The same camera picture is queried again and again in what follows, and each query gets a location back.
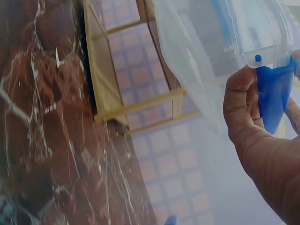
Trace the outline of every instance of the blue plastic clip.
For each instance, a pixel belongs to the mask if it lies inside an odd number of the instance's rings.
[[[266,66],[257,69],[258,104],[265,129],[275,134],[293,87],[298,62],[291,56],[284,67],[270,69]]]
[[[167,221],[165,222],[165,225],[176,225],[177,223],[177,216],[169,216]]]

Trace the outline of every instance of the wooden frame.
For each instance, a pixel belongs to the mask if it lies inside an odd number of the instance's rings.
[[[106,120],[116,119],[118,122],[128,127],[128,113],[133,113],[144,108],[155,106],[164,101],[172,101],[171,118],[149,126],[141,127],[139,129],[128,130],[128,135],[141,132],[149,128],[165,125],[174,120],[181,120],[183,118],[194,116],[200,113],[199,110],[196,110],[194,112],[182,114],[183,98],[187,92],[175,78],[164,61],[159,45],[153,4],[151,0],[136,0],[136,4],[140,15],[140,20],[113,28],[111,30],[105,30],[101,24],[101,19],[97,16],[97,13],[90,0],[83,1],[90,72],[97,107],[95,121],[104,122]],[[108,35],[132,26],[139,25],[141,23],[148,24],[170,91],[166,94],[147,99],[136,104],[124,105],[118,87]]]

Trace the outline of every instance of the hand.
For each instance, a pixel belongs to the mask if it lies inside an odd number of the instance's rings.
[[[266,202],[287,224],[300,224],[300,137],[287,140],[268,133],[257,94],[255,69],[244,67],[228,79],[224,98],[228,134]],[[286,114],[299,134],[300,108],[292,98]]]

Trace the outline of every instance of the marble surface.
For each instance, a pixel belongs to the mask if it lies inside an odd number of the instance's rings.
[[[156,222],[131,139],[93,122],[81,7],[0,5],[0,224]]]

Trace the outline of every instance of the floor tile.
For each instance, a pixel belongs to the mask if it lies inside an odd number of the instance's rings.
[[[149,155],[149,149],[144,136],[136,137],[132,139],[135,153],[138,158],[142,158]]]
[[[156,131],[149,135],[154,152],[162,152],[170,148],[171,143],[166,130]]]
[[[198,166],[197,157],[193,149],[186,149],[178,153],[180,164],[183,169],[193,168]]]
[[[172,213],[175,214],[179,219],[188,217],[190,215],[190,209],[186,199],[171,202],[171,209]]]
[[[144,62],[144,55],[140,47],[128,50],[126,55],[130,65],[137,65]]]
[[[148,85],[146,87],[141,87],[137,90],[139,101],[143,101],[149,98],[154,98],[156,96],[153,85]]]
[[[185,175],[185,181],[190,192],[204,188],[204,182],[200,171],[187,172]]]
[[[132,105],[135,103],[135,99],[132,92],[123,93],[122,100],[124,105]]]
[[[156,206],[153,208],[157,224],[163,225],[169,217],[168,209],[165,206]]]
[[[122,49],[120,38],[110,38],[109,44],[110,44],[112,53],[120,51]]]
[[[129,114],[127,117],[128,117],[128,121],[129,121],[129,128],[131,130],[142,127],[142,123],[141,123],[139,115],[137,115],[136,113],[132,113],[132,114]]]
[[[152,73],[157,80],[165,79],[163,68],[159,61],[151,64]]]
[[[130,78],[127,72],[117,72],[117,80],[121,90],[130,88]]]
[[[116,10],[116,14],[119,20],[130,17],[129,6],[120,7]]]
[[[126,62],[122,53],[113,54],[112,60],[117,71],[126,67]]]
[[[165,192],[169,199],[178,197],[184,194],[180,178],[168,179],[164,182]]]
[[[198,223],[203,225],[215,225],[214,216],[212,215],[212,213],[200,216],[198,218]]]
[[[173,140],[176,144],[190,143],[191,138],[186,124],[177,125],[171,128]]]
[[[138,67],[132,69],[135,84],[145,84],[150,82],[149,73],[146,67]]]
[[[139,39],[137,33],[132,32],[123,36],[124,45],[126,48],[139,45]]]
[[[164,198],[159,184],[147,185],[146,188],[152,204],[163,201]]]
[[[141,169],[144,182],[147,183],[148,181],[154,180],[156,178],[156,172],[152,161],[150,160],[142,161],[140,163],[140,169]]]
[[[160,156],[157,159],[158,169],[160,175],[163,177],[172,175],[177,172],[178,168],[176,165],[175,156],[173,154],[168,154],[165,156]]]
[[[202,212],[210,207],[208,195],[206,193],[193,196],[193,207],[195,212]]]
[[[158,123],[163,120],[163,115],[161,114],[159,106],[144,110],[143,115],[146,125]]]

